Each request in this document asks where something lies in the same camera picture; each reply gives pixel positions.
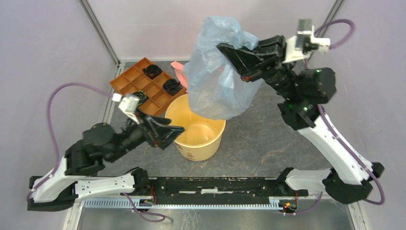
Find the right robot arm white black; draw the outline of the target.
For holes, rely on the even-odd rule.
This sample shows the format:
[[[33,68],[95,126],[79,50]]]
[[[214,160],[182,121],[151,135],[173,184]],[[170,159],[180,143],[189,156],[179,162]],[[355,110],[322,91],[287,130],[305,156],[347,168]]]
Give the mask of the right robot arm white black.
[[[325,112],[336,92],[335,72],[331,68],[293,67],[313,51],[326,53],[328,38],[278,35],[259,41],[252,49],[235,48],[220,43],[217,49],[229,60],[244,82],[264,80],[284,99],[278,104],[284,122],[309,140],[328,160],[331,168],[301,171],[286,168],[277,181],[277,191],[288,196],[294,190],[328,194],[343,204],[368,201],[373,186],[378,185],[384,167],[362,157],[339,133]]]

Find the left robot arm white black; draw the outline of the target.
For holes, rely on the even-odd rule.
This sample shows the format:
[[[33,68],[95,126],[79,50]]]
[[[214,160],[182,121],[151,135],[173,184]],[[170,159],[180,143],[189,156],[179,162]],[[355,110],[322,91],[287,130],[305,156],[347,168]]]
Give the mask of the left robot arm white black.
[[[164,150],[185,130],[171,125],[168,118],[142,113],[137,117],[138,121],[128,119],[120,133],[107,123],[95,124],[84,131],[82,139],[66,150],[57,167],[45,176],[30,178],[27,210],[56,212],[91,197],[147,194],[150,181],[141,168],[117,177],[97,176],[106,162],[117,161],[143,143]]]

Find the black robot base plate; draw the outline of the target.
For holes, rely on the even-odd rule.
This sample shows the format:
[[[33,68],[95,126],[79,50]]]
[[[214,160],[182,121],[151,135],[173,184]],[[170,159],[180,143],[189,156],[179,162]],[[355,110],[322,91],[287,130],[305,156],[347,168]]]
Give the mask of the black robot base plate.
[[[156,177],[130,195],[155,198],[157,205],[259,205],[270,197],[289,199],[308,192],[268,177]]]

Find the yellow trash bin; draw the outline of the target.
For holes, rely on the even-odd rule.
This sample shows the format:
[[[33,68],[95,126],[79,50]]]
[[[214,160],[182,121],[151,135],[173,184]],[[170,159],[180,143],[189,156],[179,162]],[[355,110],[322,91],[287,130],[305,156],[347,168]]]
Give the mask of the yellow trash bin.
[[[183,157],[191,161],[204,161],[217,152],[226,121],[207,119],[195,114],[189,108],[187,94],[178,97],[168,106],[165,117],[171,120],[171,125],[185,129],[174,141]]]

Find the light blue plastic trash bag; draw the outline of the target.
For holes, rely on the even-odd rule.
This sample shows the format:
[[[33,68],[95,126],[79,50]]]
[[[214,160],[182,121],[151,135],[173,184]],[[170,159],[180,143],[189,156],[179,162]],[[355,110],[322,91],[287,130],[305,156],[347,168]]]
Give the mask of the light blue plastic trash bag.
[[[184,65],[190,109],[205,118],[228,120],[251,105],[263,80],[244,82],[229,60],[216,47],[220,43],[252,50],[259,40],[243,31],[239,22],[227,16],[205,18]]]

